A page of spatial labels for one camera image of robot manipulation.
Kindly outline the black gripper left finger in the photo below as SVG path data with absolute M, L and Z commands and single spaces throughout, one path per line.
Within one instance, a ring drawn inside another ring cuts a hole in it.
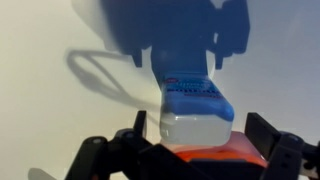
M 137 112 L 132 128 L 118 130 L 108 141 L 103 136 L 85 139 L 65 180 L 110 180 L 122 172 L 128 180 L 157 180 L 155 169 L 142 158 L 152 144 L 145 139 L 147 112 Z

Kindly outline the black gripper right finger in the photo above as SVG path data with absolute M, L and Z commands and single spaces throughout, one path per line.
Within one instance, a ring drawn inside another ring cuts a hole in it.
M 320 145 L 279 131 L 258 113 L 247 114 L 245 135 L 268 165 L 260 180 L 320 180 Z

